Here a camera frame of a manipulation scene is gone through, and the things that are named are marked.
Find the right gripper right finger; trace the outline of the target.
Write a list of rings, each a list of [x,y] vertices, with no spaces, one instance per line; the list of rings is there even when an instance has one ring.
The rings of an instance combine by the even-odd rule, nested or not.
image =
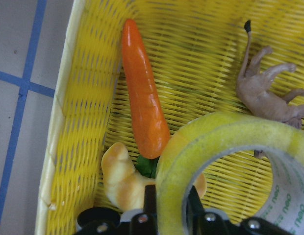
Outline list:
[[[195,186],[192,186],[189,195],[187,197],[187,209],[186,209],[187,218],[198,217],[203,213],[204,213],[204,209],[200,201],[198,192]]]

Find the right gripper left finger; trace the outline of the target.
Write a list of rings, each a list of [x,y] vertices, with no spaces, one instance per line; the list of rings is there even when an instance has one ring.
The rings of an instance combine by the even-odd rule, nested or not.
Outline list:
[[[155,185],[145,186],[143,213],[157,218]]]

